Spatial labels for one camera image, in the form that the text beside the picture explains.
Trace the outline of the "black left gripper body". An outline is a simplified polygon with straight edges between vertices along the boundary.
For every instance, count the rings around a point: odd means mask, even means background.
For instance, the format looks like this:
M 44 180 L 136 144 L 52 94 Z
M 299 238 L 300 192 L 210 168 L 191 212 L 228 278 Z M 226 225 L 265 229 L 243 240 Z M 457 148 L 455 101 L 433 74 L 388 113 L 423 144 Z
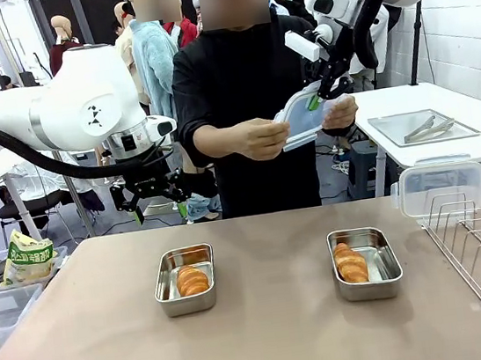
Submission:
M 141 198 L 165 195 L 171 189 L 171 169 L 163 152 L 158 152 L 142 165 L 123 173 L 125 188 Z

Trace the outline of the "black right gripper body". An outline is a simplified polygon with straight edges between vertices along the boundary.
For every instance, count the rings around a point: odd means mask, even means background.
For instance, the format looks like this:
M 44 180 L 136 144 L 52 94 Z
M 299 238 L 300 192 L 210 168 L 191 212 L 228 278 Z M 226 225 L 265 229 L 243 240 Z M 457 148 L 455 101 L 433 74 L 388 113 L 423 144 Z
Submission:
M 348 53 L 339 44 L 332 44 L 326 50 L 326 57 L 316 61 L 304 61 L 306 81 L 308 84 L 320 81 L 321 84 L 334 84 L 336 79 L 347 71 L 350 61 Z

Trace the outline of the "person's left hand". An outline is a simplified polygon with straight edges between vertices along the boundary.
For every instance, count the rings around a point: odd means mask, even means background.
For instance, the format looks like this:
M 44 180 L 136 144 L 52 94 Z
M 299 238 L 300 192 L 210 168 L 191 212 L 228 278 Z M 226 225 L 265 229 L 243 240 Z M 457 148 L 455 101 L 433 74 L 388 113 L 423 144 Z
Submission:
M 344 129 L 352 126 L 358 111 L 355 98 L 352 94 L 343 94 L 335 99 L 330 111 L 324 118 L 323 129 Z

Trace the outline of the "person's right hand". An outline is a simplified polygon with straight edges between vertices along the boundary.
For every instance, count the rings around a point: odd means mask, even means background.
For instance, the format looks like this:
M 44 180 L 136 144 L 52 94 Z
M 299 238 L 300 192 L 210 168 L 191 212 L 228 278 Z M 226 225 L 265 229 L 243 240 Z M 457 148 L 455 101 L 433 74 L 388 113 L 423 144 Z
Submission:
M 267 161 L 282 152 L 289 138 L 289 124 L 266 119 L 238 123 L 231 129 L 231 150 L 251 160 Z

